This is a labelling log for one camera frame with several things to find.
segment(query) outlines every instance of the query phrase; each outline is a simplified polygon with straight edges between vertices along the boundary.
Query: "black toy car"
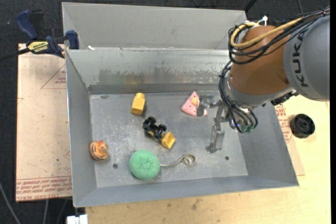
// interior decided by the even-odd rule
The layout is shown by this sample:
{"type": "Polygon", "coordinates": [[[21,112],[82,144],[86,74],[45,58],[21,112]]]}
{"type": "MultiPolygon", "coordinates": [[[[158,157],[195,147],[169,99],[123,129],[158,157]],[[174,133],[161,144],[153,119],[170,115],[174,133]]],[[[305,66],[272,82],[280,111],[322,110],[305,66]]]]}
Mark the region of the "black toy car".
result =
{"type": "Polygon", "coordinates": [[[155,123],[156,119],[154,117],[148,117],[143,122],[142,128],[156,139],[161,139],[161,134],[167,130],[167,127],[163,124],[156,126],[155,123]]]}

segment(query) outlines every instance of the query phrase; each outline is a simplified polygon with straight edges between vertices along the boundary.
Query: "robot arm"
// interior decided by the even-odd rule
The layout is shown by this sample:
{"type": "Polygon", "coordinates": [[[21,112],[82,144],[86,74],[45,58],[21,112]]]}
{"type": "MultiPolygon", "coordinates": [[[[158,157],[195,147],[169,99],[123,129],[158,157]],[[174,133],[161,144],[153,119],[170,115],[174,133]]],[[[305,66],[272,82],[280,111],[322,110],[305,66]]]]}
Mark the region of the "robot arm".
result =
{"type": "Polygon", "coordinates": [[[252,130],[257,125],[252,109],[268,101],[276,105],[298,94],[329,100],[330,7],[280,27],[247,22],[229,34],[230,62],[219,91],[232,127],[252,130]]]}

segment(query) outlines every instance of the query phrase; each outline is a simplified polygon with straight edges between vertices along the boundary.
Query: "black round object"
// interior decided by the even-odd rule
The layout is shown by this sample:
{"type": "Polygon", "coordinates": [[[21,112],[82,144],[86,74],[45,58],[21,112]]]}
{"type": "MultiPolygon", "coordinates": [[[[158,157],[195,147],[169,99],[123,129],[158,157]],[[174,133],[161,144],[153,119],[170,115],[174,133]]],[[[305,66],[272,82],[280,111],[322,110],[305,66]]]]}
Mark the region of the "black round object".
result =
{"type": "Polygon", "coordinates": [[[305,114],[298,114],[290,121],[292,133],[298,137],[307,137],[315,132],[314,121],[305,114]]]}

